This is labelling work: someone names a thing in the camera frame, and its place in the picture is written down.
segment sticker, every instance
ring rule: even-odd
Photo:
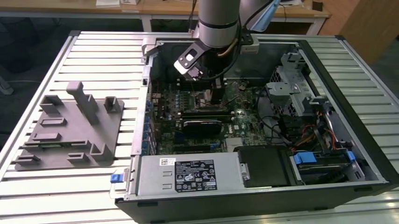
[[[160,166],[174,166],[176,158],[160,158]]]
[[[218,190],[214,160],[175,162],[175,174],[179,193]]]

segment black cable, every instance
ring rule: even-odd
[[[284,8],[284,23],[287,22],[287,12],[286,12],[286,6],[280,4],[280,6],[283,6]]]
[[[195,9],[195,5],[198,4],[198,0],[192,1],[192,7],[191,7],[191,13],[190,13],[190,17],[188,17],[188,31],[191,30],[191,25],[192,25],[192,17],[194,17],[194,9]]]
[[[242,48],[240,37],[242,37],[242,22],[240,22],[240,18],[238,17],[238,36],[236,36],[236,38],[238,38],[238,46],[236,46],[236,49],[235,49],[234,59],[232,59],[230,65],[224,68],[224,70],[218,75],[215,75],[215,76],[212,76],[210,78],[200,78],[200,80],[203,80],[203,81],[212,81],[216,78],[219,78],[220,76],[223,76],[227,73],[227,71],[231,69],[231,67],[234,66],[234,64],[238,61],[238,56],[239,56],[239,52],[240,52],[240,48]]]
[[[274,0],[270,0],[255,12],[254,14],[248,17],[247,21],[244,22],[243,28],[247,29],[247,25],[254,19],[254,17],[266,9],[266,7],[272,3]]]
[[[279,126],[279,124],[275,124],[275,125],[272,126],[271,137],[267,137],[267,139],[280,139],[280,138],[276,138],[276,137],[274,136],[274,132],[275,132],[275,127],[276,127],[276,126]]]

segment aluminum workbench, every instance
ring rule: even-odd
[[[131,161],[136,98],[143,70],[146,38],[190,37],[182,33],[80,32],[69,36],[0,152],[1,223],[134,224],[114,204],[110,175]],[[259,35],[260,40],[306,39],[343,91],[394,167],[399,168],[399,100],[354,52],[334,36]],[[28,140],[40,117],[39,102],[45,94],[72,99],[64,92],[68,81],[83,81],[85,93],[96,99],[124,100],[124,114],[112,166],[17,172],[12,161]],[[314,80],[318,91],[322,87]],[[124,185],[116,184],[123,192]],[[190,223],[398,223],[399,193],[359,198],[332,210],[236,217]]]

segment red cable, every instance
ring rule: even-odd
[[[324,129],[326,131],[328,131],[330,132],[330,134],[331,134],[331,141],[332,141],[332,149],[335,150],[336,148],[335,148],[335,134],[332,133],[332,131],[331,130],[328,130],[328,129]]]
[[[302,130],[302,137],[304,137],[306,129],[307,129],[308,127],[311,127],[311,126],[314,126],[314,125],[307,125],[307,126],[304,126],[304,128],[303,128],[303,130]]]

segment metal frame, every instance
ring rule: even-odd
[[[81,32],[79,37],[69,37],[63,46],[61,52],[51,66],[44,82],[33,96],[33,99],[21,116],[16,129],[9,137],[7,146],[0,152],[0,218],[1,223],[123,223],[135,224],[135,221],[114,205],[114,199],[110,198],[110,174],[116,170],[130,167],[130,156],[132,149],[132,131],[135,127],[135,100],[131,91],[122,88],[132,89],[131,81],[142,79],[136,68],[143,67],[136,61],[142,59],[142,42],[144,38],[187,38],[187,33],[135,33],[135,32]],[[398,99],[390,94],[388,89],[371,71],[368,65],[356,56],[344,41],[338,40],[334,36],[299,36],[299,35],[258,35],[260,39],[298,40],[306,39],[324,64],[331,77],[334,78],[343,94],[358,113],[370,133],[391,164],[399,170],[399,107]],[[92,52],[92,47],[85,43],[100,41],[116,48],[114,52]],[[110,65],[112,71],[103,66],[104,71],[89,72],[83,68],[85,63],[81,58],[89,60],[91,64],[103,63],[102,57],[108,58],[107,63],[115,63],[115,58],[120,60],[116,65]],[[75,69],[83,69],[79,73],[71,72],[75,66],[64,66],[79,62],[83,66]],[[320,83],[316,77],[311,75],[315,87],[322,95]],[[47,91],[53,90],[59,93],[65,81],[80,80],[89,81],[97,85],[102,90],[115,93],[116,97],[130,97],[127,110],[124,111],[124,120],[120,127],[119,143],[116,149],[116,158],[111,167],[91,169],[65,169],[33,172],[16,172],[11,161],[15,159],[20,150],[17,144],[27,139],[27,133],[31,132],[32,121],[37,120],[40,115],[37,102]],[[100,91],[92,91],[102,97]],[[126,186],[116,184],[116,192],[124,191]],[[291,220],[294,224],[319,223],[398,223],[399,193],[390,191],[378,196],[358,198],[332,210],[314,212],[292,212],[266,216],[250,216],[203,220],[191,223],[279,223]]]
[[[48,13],[24,11],[0,11],[0,16],[8,17],[45,17],[45,18],[83,18],[83,19],[140,19],[143,31],[152,32],[151,20],[188,20],[188,15],[140,14],[139,10],[126,10],[123,14],[106,13]],[[275,17],[272,22],[303,22],[311,23],[307,35],[318,35],[327,17]]]

